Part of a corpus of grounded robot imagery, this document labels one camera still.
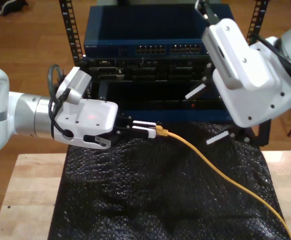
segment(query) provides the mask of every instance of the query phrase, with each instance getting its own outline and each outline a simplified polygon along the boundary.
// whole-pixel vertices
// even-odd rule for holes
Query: black bubble wrap
[[[165,124],[227,176],[280,214],[258,148],[225,138],[207,123]],[[192,149],[171,137],[124,139],[107,150],[70,146],[49,240],[289,239],[262,203],[225,181]]]

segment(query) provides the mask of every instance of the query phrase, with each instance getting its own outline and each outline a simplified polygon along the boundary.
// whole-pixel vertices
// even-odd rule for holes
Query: wooden table
[[[291,151],[263,151],[291,231]],[[46,240],[65,153],[21,154],[0,211],[0,240]]]

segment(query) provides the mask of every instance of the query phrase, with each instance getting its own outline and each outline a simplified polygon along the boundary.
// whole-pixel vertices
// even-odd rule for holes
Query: screw
[[[245,137],[245,138],[244,138],[244,142],[247,143],[247,144],[250,143],[250,138]]]

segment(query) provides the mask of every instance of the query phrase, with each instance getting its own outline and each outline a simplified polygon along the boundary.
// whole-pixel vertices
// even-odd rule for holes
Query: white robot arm
[[[238,25],[222,19],[202,41],[216,67],[213,81],[233,121],[242,128],[291,108],[291,29],[248,46]]]
[[[61,72],[57,65],[52,66],[51,79],[54,69]],[[9,91],[8,76],[0,70],[0,149],[13,134],[54,138],[93,149],[109,148],[122,134],[156,136],[154,122],[118,115],[114,102],[82,99],[90,80],[91,76],[73,67],[50,98]]]

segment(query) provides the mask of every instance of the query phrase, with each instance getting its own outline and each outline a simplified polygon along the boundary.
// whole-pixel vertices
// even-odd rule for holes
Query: blue network device
[[[220,19],[233,19],[229,5],[211,8]],[[85,55],[88,59],[205,55],[201,40],[205,27],[194,4],[92,6]]]

